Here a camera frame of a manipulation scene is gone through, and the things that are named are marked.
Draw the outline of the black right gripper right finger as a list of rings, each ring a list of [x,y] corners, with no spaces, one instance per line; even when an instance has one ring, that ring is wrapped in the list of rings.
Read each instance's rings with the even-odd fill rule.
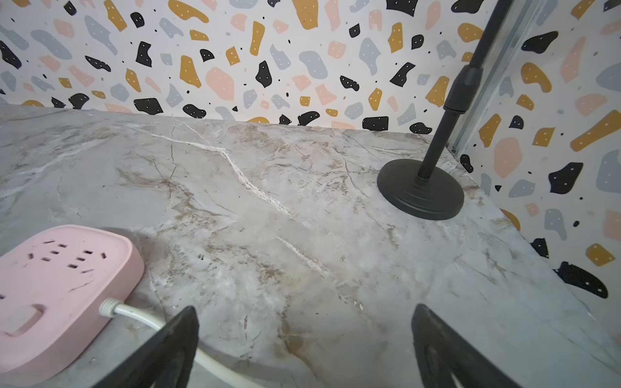
[[[427,305],[412,317],[413,346],[424,387],[517,387]]]

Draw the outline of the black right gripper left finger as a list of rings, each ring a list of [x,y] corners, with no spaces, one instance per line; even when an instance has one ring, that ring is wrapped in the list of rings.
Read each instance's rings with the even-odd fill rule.
[[[128,305],[102,305],[102,315],[118,315],[145,323],[155,334],[127,357],[96,387],[186,387],[198,348],[199,323],[194,307],[170,322]]]

